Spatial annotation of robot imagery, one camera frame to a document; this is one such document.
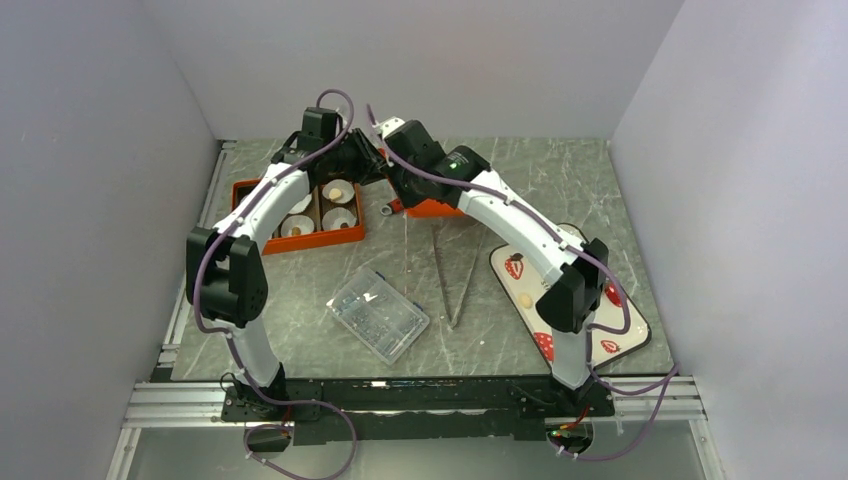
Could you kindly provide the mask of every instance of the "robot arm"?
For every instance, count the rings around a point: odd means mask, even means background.
[[[605,277],[565,247],[580,249],[606,262],[606,246],[598,240],[583,244],[579,238],[561,231],[516,195],[480,155],[465,146],[446,154],[417,121],[392,118],[378,126],[393,154],[432,175],[466,182],[484,191],[434,182],[386,161],[359,130],[347,133],[335,148],[308,165],[279,177],[299,159],[328,145],[341,121],[334,111],[307,109],[303,128],[274,155],[253,192],[212,229],[195,228],[188,238],[186,293],[192,302],[201,259],[218,236],[226,233],[212,253],[214,262],[203,272],[200,311],[213,325],[229,330],[245,369],[258,386],[272,398],[286,398],[285,372],[271,350],[260,317],[268,295],[260,252],[295,203],[315,186],[336,178],[361,184],[388,178],[404,207],[435,199],[479,220],[518,247],[550,286],[536,308],[554,331],[557,356],[553,375],[569,389],[583,386],[590,375],[584,324],[592,321]],[[502,192],[507,200],[486,193],[487,189]],[[524,212],[512,205],[515,202]],[[541,217],[544,226],[528,217],[527,211]],[[556,244],[546,228],[556,231],[563,241]],[[225,260],[228,268],[219,265]],[[245,383],[241,373],[237,378]]]

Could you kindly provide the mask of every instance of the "transparent plastic case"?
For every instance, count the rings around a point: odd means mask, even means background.
[[[430,324],[430,317],[369,268],[359,269],[327,307],[389,365]]]

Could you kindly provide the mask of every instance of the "gray marble tabletop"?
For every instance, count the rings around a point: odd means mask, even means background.
[[[488,158],[524,199],[554,222],[582,229],[610,249],[619,275],[652,329],[651,342],[604,369],[606,373],[666,373],[672,365],[618,183],[600,139],[447,138],[446,150],[464,144]],[[256,178],[281,140],[239,141],[229,155],[227,187]],[[218,218],[230,205],[230,188]],[[387,182],[363,189],[366,238],[361,242],[263,257],[269,283],[265,326],[271,346],[289,377],[383,377],[518,375],[550,371],[521,317],[489,267],[489,253],[504,242],[471,218],[384,217],[379,208],[394,195]],[[445,320],[432,250],[431,226],[438,225],[444,276],[453,308],[486,233],[459,326]],[[327,301],[357,268],[367,266],[411,301],[431,322],[412,346],[389,366],[338,323]],[[203,335],[189,324],[172,378],[217,379],[232,367],[220,335]]]

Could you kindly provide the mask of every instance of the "wall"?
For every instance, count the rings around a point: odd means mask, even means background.
[[[164,337],[216,144],[145,15],[3,3],[3,478],[103,478]]]
[[[848,469],[846,74],[844,2],[689,0],[613,137],[730,478]]]
[[[682,0],[144,3],[218,138],[288,135],[328,87],[436,135],[606,138]]]

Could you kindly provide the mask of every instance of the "gray floor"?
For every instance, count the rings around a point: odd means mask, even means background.
[[[616,435],[612,422],[595,427],[595,441],[584,455],[620,451],[641,425],[625,424]],[[131,480],[279,479],[277,472],[245,460],[241,429],[145,429],[139,439]],[[347,458],[349,442],[291,447],[264,455],[286,469],[320,478]],[[474,479],[533,480],[605,478],[628,480],[704,478],[688,422],[659,422],[630,455],[611,462],[587,463],[557,458],[545,442],[511,438],[468,438],[360,442],[348,480]]]
[[[652,329],[642,350],[602,369],[606,373],[665,373],[672,365],[665,332],[642,265],[605,142],[596,139],[449,138],[446,150],[465,144],[488,158],[502,177],[554,222],[580,227],[610,248],[610,266],[620,276]],[[281,141],[239,141],[230,155],[227,188],[218,218],[230,205],[233,182],[256,178]],[[488,255],[504,242],[491,232],[472,278],[459,328],[450,331],[439,316],[444,307],[432,253],[431,223],[442,233],[447,259],[449,302],[461,283],[485,231],[469,218],[382,217],[379,207],[393,198],[386,182],[368,186],[367,236],[362,242],[264,257],[270,284],[265,322],[271,345],[291,377],[376,377],[511,375],[549,369],[521,318],[489,268]],[[380,271],[432,319],[430,326],[392,366],[382,363],[327,312],[326,302],[360,266]],[[217,379],[231,367],[220,336],[204,336],[190,324],[174,368],[176,380]]]

